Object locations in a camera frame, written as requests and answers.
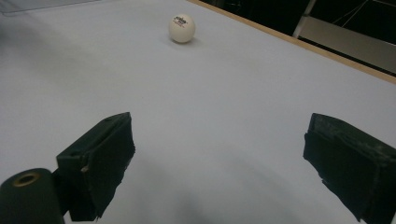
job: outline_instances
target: table surface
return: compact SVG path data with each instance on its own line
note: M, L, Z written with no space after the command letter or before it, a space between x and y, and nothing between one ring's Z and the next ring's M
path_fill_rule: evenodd
M168 36L178 13L189 44ZM357 223L303 159L311 114L396 147L396 85L184 0L1 16L0 106L1 181L131 112L136 154L99 223Z

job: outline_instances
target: white table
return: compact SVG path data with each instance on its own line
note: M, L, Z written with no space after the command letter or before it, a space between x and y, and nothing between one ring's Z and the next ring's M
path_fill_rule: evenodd
M99 223L357 223L303 159L311 114L396 147L396 85L189 2L0 17L0 181L125 111L137 151Z

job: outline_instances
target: ping pong ball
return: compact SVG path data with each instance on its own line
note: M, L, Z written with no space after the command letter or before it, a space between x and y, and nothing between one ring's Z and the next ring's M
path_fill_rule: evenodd
M178 43L187 43L195 34L195 23L186 14L178 14L169 22L169 35Z

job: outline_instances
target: table tennis ball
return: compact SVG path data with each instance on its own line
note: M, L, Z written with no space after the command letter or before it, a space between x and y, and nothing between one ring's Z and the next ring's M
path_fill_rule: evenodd
M178 14L169 22L169 35L178 43L192 40L195 34L195 23L186 14Z

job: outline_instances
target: wooden trim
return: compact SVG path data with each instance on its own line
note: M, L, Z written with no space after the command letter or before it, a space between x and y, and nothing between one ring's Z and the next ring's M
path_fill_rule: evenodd
M378 70L375 70L374 68L367 67L367 66L365 66L365 65L363 65L361 63L353 62L353 61L351 61L351 60L349 60L347 58L344 58L344 57L339 56L337 54L331 53L331 52L329 52L329 51L327 51L325 49L321 49L321 48L315 47L315 46L310 45L308 43L305 43L304 41L301 41L301 40L299 40L297 38L294 38L294 37L289 36L289 35L282 34L282 33L278 32L276 30L273 30L273 29L270 29L270 28L265 27L263 25L260 25L257 22L250 21L250 20L245 19L243 17L237 16L237 15L231 13L231 12L225 11L225 10L223 10L221 8L218 8L218 7L214 7L212 5L209 5L207 3L202 2L200 0L187 0L187 1L189 1L191 3L194 3L194 4L198 5L198 6L205 7L207 9L212 10L212 11L218 12L219 14L227 16L227 17L229 17L229 18L231 18L233 20L240 21L240 22L242 22L242 23L244 23L246 25L249 25L249 26L251 26L253 28L256 28L256 29L258 29L260 31L263 31L263 32L265 32L265 33L267 33L269 35L273 35L273 36L275 36L277 38L280 38L282 40L288 41L291 44L294 44L294 45L297 45L297 46L299 46L301 48L313 51L313 52L315 52L315 53L317 53L319 55L322 55L322 56L324 56L326 58L329 58L329 59L332 59L332 60L337 61L339 63L345 64L345 65L347 65L349 67L358 69L358 70L360 70L360 71L362 71L364 73L367 73L367 74L372 75L374 77L378 77L378 78L380 78L382 80L385 80L387 82L390 82L390 83L393 83L393 84L396 85L396 77L393 77L391 75L382 73L382 72L380 72Z

